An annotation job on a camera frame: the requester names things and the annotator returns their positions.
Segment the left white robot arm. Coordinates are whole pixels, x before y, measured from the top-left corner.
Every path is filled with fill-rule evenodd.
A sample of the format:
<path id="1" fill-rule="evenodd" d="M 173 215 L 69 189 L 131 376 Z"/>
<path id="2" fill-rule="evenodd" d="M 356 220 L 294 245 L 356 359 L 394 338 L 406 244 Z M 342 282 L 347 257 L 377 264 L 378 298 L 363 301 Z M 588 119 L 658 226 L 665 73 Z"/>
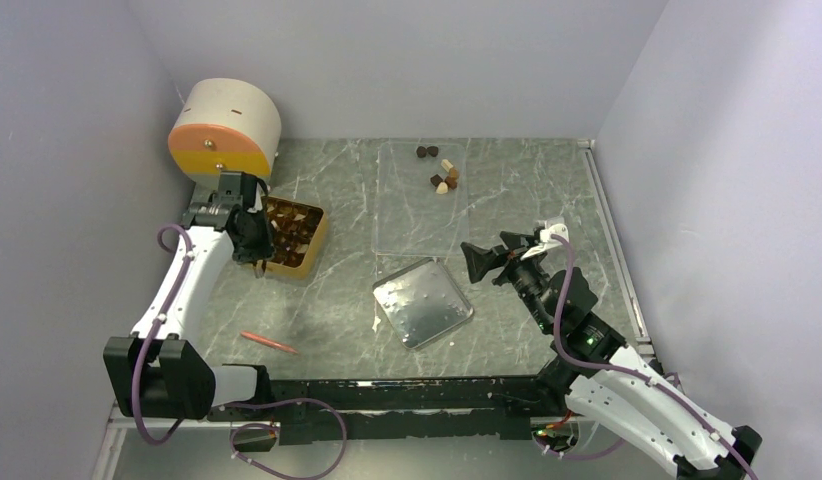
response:
<path id="1" fill-rule="evenodd" d="M 123 415 L 199 420 L 233 403 L 246 419 L 265 417 L 272 391 L 256 366 L 210 366 L 194 343 L 211 292 L 228 264 L 257 266 L 274 254 L 264 180 L 224 171 L 204 201 L 192 202 L 173 232 L 177 244 L 157 294 L 129 335 L 110 338 L 103 359 Z"/>

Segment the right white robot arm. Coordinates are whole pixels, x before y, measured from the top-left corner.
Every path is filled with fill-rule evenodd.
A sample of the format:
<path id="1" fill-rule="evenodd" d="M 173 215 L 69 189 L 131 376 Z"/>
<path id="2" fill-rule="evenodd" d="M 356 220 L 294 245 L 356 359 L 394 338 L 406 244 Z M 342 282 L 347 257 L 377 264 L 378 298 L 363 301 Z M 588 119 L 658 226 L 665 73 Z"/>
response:
<path id="1" fill-rule="evenodd" d="M 685 396 L 637 349 L 594 313 L 598 302 L 575 250 L 563 236 L 538 227 L 503 231 L 482 248 L 461 244 L 468 278 L 496 271 L 509 285 L 555 354 L 537 375 L 536 399 L 551 415 L 566 409 L 593 420 L 639 449 L 676 479 L 753 479 L 760 434 L 731 426 Z"/>

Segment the gold chocolate box tray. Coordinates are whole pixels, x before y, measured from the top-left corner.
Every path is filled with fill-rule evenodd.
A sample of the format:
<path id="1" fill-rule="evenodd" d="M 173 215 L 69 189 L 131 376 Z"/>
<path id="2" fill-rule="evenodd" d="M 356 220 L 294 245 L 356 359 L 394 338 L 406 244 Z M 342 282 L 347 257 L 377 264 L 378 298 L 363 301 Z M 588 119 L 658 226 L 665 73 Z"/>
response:
<path id="1" fill-rule="evenodd" d="M 281 197 L 264 196 L 263 203 L 275 228 L 275 254 L 265 260 L 265 275 L 304 280 L 312 272 L 325 243 L 328 214 L 322 207 Z"/>

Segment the clear plastic tray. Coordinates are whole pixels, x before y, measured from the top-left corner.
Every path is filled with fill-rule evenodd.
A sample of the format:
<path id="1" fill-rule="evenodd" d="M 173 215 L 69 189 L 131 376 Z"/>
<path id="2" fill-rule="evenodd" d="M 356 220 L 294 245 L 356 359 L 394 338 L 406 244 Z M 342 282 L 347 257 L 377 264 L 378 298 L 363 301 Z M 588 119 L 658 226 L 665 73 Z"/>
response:
<path id="1" fill-rule="evenodd" d="M 437 157 L 416 156 L 437 146 Z M 450 172 L 441 166 L 448 159 Z M 378 255 L 445 257 L 469 239 L 466 148 L 446 141 L 389 140 L 377 149 L 373 251 Z M 430 178 L 444 180 L 438 187 Z"/>

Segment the square silver metal lid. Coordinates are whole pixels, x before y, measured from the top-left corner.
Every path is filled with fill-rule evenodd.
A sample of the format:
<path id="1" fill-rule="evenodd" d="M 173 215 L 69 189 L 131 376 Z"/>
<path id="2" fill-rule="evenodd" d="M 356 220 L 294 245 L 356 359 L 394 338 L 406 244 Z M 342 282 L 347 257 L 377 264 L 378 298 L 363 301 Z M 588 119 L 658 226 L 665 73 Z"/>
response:
<path id="1" fill-rule="evenodd" d="M 372 288 L 403 347 L 417 350 L 468 322 L 474 308 L 442 261 L 424 258 Z"/>

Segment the red pen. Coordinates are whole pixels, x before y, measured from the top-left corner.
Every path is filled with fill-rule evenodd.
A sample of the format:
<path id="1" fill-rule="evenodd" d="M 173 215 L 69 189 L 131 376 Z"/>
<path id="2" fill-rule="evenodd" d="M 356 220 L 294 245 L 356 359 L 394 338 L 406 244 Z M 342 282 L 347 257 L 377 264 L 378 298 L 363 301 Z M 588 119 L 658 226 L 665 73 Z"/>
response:
<path id="1" fill-rule="evenodd" d="M 279 350 L 279 351 L 282 351 L 282 352 L 285 352 L 285 353 L 288 353 L 288 354 L 293 354 L 293 355 L 298 355 L 299 354 L 299 351 L 296 350 L 292 346 L 289 346 L 289 345 L 284 344 L 284 343 L 277 342 L 275 340 L 266 338 L 264 336 L 261 336 L 261 335 L 258 335 L 258 334 L 252 333 L 252 332 L 241 331 L 240 336 L 243 337 L 244 339 L 247 339 L 249 341 L 255 342 L 255 343 L 260 344 L 260 345 L 263 345 L 265 347 L 269 347 L 269 348 L 272 348 L 272 349 L 275 349 L 275 350 Z"/>

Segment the round pastel drawer box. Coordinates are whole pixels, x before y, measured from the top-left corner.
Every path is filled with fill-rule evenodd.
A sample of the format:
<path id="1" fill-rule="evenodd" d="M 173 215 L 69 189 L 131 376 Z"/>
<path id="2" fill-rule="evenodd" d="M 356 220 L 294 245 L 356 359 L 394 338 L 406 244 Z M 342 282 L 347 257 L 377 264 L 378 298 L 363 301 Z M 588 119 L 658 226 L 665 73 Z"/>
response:
<path id="1" fill-rule="evenodd" d="M 268 182 L 282 131 L 279 111 L 260 88 L 237 79 L 194 85 L 167 145 L 179 169 L 197 185 L 215 189 L 224 171 Z"/>

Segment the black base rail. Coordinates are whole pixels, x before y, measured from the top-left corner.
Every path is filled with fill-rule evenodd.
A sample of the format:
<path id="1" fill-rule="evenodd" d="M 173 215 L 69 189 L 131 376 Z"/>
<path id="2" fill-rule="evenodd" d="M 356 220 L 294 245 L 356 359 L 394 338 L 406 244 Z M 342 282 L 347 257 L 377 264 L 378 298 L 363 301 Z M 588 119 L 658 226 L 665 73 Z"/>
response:
<path id="1" fill-rule="evenodd" d="M 270 422 L 283 446 L 317 441 L 494 436 L 528 440 L 573 420 L 562 393 L 533 375 L 272 380 L 211 422 Z"/>

